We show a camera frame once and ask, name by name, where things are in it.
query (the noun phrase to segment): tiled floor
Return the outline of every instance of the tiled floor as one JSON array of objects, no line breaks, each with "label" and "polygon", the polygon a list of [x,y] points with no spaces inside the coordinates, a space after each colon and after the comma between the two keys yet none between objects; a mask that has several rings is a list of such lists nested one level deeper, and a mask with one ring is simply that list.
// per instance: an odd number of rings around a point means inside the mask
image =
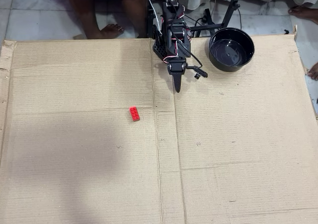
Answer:
[{"label": "tiled floor", "polygon": [[[311,21],[290,17],[288,8],[294,6],[292,0],[274,0],[263,2],[259,0],[240,0],[242,30],[249,35],[283,34],[284,30],[293,31],[293,25],[298,25],[297,46],[304,63],[310,68],[318,62],[318,25]],[[154,4],[157,14],[161,14],[159,3]],[[187,15],[193,19],[202,17],[203,10],[212,11],[214,1],[201,5]],[[213,12],[215,23],[223,20],[228,2],[217,0]],[[122,38],[135,38],[137,33],[131,22],[123,13],[120,4],[115,1],[99,1],[96,4],[97,21],[100,27],[108,23],[118,23],[125,28]],[[189,26],[194,21],[185,18]],[[240,17],[235,11],[229,23],[231,27],[240,28]],[[0,0],[0,41],[11,40],[47,40],[72,39],[82,34],[80,23],[68,0]],[[318,81],[307,79],[308,88],[313,100],[318,99]]]}]

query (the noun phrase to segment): cardboard edge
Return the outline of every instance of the cardboard edge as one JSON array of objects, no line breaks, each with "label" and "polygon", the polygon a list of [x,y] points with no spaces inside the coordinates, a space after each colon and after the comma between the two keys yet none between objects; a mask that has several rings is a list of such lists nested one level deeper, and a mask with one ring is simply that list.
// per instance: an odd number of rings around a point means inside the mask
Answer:
[{"label": "cardboard edge", "polygon": [[16,41],[4,40],[0,53],[0,165],[8,107],[11,66]]}]

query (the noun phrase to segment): metal stand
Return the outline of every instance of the metal stand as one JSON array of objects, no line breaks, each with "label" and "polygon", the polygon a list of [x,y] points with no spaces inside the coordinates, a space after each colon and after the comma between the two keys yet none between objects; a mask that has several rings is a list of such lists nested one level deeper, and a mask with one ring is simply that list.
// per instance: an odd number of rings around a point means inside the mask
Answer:
[{"label": "metal stand", "polygon": [[228,10],[224,16],[223,22],[221,24],[215,24],[212,21],[211,18],[211,13],[209,9],[205,9],[204,13],[205,16],[207,18],[207,25],[202,25],[202,26],[194,26],[194,27],[190,27],[191,31],[197,31],[196,37],[200,36],[201,31],[203,30],[209,30],[210,31],[210,35],[212,36],[215,33],[216,29],[222,29],[222,28],[226,28],[230,22],[230,19],[233,15],[233,12],[235,10],[237,10],[237,8],[239,8],[239,4],[238,4],[239,0],[231,0]]},{"label": "metal stand", "polygon": [[[209,9],[205,9],[204,13],[207,19],[207,25],[202,25],[202,26],[193,26],[190,27],[191,31],[197,31],[196,37],[199,37],[201,34],[201,31],[203,30],[209,30],[210,31],[210,36],[213,36],[215,33],[216,29],[222,29],[226,28],[230,22],[230,19],[233,15],[233,12],[239,8],[238,4],[239,0],[231,0],[228,10],[224,16],[224,19],[221,24],[215,24],[212,20],[211,13]],[[147,16],[147,37],[148,38],[153,38],[153,23],[154,23],[154,10],[151,7],[150,4],[148,4],[148,16]]]}]

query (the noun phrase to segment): toe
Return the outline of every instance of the toe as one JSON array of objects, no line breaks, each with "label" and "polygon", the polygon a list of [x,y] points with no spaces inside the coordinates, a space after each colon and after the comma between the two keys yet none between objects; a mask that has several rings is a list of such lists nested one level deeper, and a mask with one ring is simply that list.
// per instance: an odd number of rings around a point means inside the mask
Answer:
[{"label": "toe", "polygon": [[298,13],[299,11],[301,10],[301,6],[295,6],[295,7],[292,7],[288,10],[288,13],[289,14],[295,14],[295,13]]},{"label": "toe", "polygon": [[313,80],[316,80],[316,79],[318,78],[318,73],[314,73],[314,75],[312,75],[311,78],[312,78]]}]

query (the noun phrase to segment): robotic arm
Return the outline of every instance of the robotic arm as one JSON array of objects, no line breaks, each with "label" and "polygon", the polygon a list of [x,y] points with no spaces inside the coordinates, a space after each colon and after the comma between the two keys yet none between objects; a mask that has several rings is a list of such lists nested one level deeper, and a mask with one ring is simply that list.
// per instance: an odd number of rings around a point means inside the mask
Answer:
[{"label": "robotic arm", "polygon": [[[176,1],[169,0],[162,4],[163,23],[162,31],[158,31],[153,25],[156,42],[153,50],[158,57],[167,64],[168,72],[173,77],[176,92],[181,89],[181,76],[186,69],[193,69],[196,72],[196,79],[208,77],[201,67],[201,62],[191,53],[191,32],[183,20],[184,6]],[[193,56],[200,64],[189,66],[186,58]]]}]

